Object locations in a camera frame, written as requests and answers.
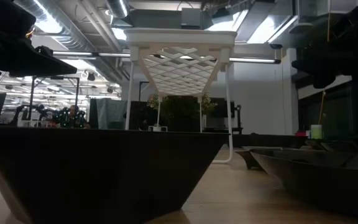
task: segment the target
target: green plant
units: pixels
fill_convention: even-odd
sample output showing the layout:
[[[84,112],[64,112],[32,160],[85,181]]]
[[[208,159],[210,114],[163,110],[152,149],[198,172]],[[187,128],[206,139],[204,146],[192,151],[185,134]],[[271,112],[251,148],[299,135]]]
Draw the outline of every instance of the green plant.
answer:
[[[202,97],[202,114],[208,114],[214,110],[216,103],[211,102],[211,98],[205,93]],[[149,96],[147,106],[158,110],[158,95]],[[173,118],[197,118],[200,115],[198,100],[193,96],[165,96],[161,102],[161,115],[166,119]]]

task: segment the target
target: white stand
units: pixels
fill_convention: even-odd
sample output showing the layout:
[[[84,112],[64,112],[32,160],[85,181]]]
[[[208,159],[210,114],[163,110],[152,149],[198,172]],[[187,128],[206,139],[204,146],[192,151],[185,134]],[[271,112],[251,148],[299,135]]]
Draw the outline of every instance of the white stand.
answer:
[[[157,114],[157,127],[160,126],[160,110],[161,110],[162,96],[158,96],[158,114]]]
[[[203,132],[203,96],[198,97],[198,103],[200,104],[200,133]]]
[[[222,66],[226,69],[226,100],[229,115],[229,158],[215,163],[228,163],[233,155],[228,63],[234,48],[236,32],[175,29],[127,29],[126,42],[131,49],[132,93],[133,62],[137,62],[159,96],[195,96],[200,103],[200,132],[202,133],[202,97],[211,86]],[[158,119],[160,122],[158,99]],[[126,129],[129,127],[130,101]]]
[[[129,130],[129,119],[131,118],[131,99],[132,99],[132,86],[134,85],[134,63],[131,62],[131,74],[129,74],[129,90],[128,90],[128,103],[127,103],[127,118],[125,120],[125,130]]]
[[[212,163],[225,164],[231,161],[233,157],[233,133],[231,128],[231,109],[230,109],[230,91],[229,91],[229,66],[224,66],[226,73],[226,102],[227,102],[227,125],[229,126],[229,158],[223,161],[213,161]]]

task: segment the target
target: black angular planter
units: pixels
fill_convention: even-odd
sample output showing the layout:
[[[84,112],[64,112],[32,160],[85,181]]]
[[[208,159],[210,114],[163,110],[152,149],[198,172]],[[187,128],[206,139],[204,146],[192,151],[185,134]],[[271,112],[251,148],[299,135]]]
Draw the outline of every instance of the black angular planter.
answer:
[[[236,147],[282,147],[298,149],[305,144],[306,137],[299,136],[279,136],[272,134],[235,134],[233,135],[234,145]],[[262,169],[258,162],[254,159],[248,149],[236,151],[247,164],[247,168],[256,167]]]
[[[142,223],[181,209],[226,138],[0,127],[0,190],[25,223]]]
[[[253,157],[294,196],[358,217],[358,154],[252,149]]]

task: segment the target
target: white metal leg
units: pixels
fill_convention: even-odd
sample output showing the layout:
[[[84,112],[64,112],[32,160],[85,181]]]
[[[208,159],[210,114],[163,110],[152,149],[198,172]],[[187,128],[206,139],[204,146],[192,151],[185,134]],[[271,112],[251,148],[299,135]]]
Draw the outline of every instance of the white metal leg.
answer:
[[[202,103],[203,103],[203,97],[199,96],[198,97],[198,103],[200,104],[200,133],[203,132],[203,108],[202,108]]]
[[[157,127],[160,126],[160,110],[161,110],[162,97],[158,96],[158,114],[157,114]]]
[[[128,103],[127,103],[127,118],[125,120],[125,130],[129,129],[129,119],[131,118],[131,99],[132,99],[132,86],[134,85],[134,63],[131,63],[131,73],[129,74],[129,90],[128,90]]]
[[[229,158],[223,161],[213,161],[213,163],[225,164],[231,161],[233,157],[233,136],[231,128],[231,109],[230,109],[230,91],[229,91],[229,65],[225,65],[226,72],[226,101],[227,101],[227,125],[229,128]]]

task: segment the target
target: wooden floor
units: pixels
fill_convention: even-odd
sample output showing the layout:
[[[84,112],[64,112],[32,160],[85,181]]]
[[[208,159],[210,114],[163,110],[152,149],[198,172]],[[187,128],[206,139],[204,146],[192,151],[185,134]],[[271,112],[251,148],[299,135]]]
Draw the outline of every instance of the wooden floor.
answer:
[[[218,158],[226,157],[222,152]],[[19,224],[0,194],[0,224]],[[148,224],[358,223],[358,220],[309,207],[293,198],[265,172],[246,170],[237,154],[229,165],[209,167],[183,206]]]

